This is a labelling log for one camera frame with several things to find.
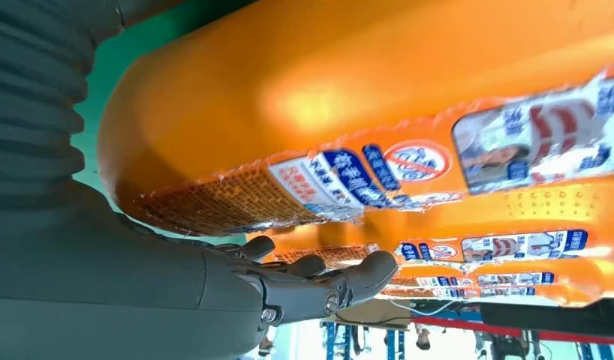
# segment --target product label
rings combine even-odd
[[[333,173],[323,154],[277,163],[269,171],[288,193],[313,212],[328,215],[331,220],[349,220],[362,214],[364,204]]]
[[[419,287],[469,287],[473,282],[461,277],[416,277],[415,281]]]
[[[433,296],[440,299],[463,299],[464,289],[433,289]]]
[[[542,285],[555,282],[552,272],[527,272],[522,274],[486,274],[477,277],[481,287],[489,286],[513,286],[513,285]]]
[[[614,79],[460,119],[453,138],[473,194],[614,172]]]
[[[467,238],[462,251],[466,262],[576,257],[567,252],[582,250],[587,241],[588,233],[578,229],[498,235]]]
[[[488,298],[490,296],[534,296],[534,287],[487,287],[480,292],[480,297]]]
[[[448,155],[430,141],[401,142],[385,153],[389,168],[402,182],[423,182],[436,179],[450,167]]]

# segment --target green wall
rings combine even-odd
[[[84,132],[72,139],[73,145],[84,153],[86,159],[86,168],[75,175],[76,180],[104,192],[97,169],[97,131],[108,97],[126,68],[142,54],[155,50],[250,2],[251,0],[188,0],[101,45],[96,54],[95,69],[88,78],[89,98],[76,107],[77,112],[86,121]],[[245,241],[244,236],[203,238],[203,240],[213,243]]]

